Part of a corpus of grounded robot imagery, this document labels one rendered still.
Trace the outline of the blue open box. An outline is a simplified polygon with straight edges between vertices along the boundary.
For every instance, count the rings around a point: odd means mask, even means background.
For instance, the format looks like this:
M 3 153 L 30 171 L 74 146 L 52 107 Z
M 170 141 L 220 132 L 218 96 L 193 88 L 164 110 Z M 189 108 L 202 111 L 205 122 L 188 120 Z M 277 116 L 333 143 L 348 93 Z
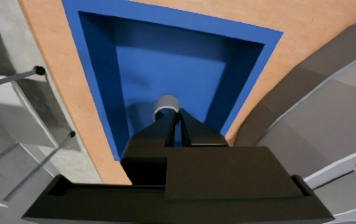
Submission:
M 130 0 L 61 0 L 114 161 L 178 99 L 226 136 L 284 32 Z

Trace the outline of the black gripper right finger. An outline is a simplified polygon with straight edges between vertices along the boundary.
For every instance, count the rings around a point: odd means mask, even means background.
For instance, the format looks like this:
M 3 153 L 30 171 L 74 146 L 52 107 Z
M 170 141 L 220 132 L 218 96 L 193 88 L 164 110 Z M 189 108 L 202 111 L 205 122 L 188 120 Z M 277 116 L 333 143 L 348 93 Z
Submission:
M 229 147 L 225 136 L 192 117 L 184 108 L 181 108 L 181 144 L 182 147 Z

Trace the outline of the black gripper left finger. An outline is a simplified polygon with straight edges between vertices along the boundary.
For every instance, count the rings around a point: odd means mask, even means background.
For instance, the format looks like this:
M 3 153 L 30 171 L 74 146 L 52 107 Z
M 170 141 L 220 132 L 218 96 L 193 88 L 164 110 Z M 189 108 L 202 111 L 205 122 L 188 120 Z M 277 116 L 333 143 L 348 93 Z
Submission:
M 126 146 L 165 146 L 175 144 L 175 110 L 171 109 L 164 117 L 130 137 Z M 173 130 L 172 130 L 173 129 Z M 171 134 L 172 130 L 172 134 Z M 126 149 L 125 148 L 125 149 Z

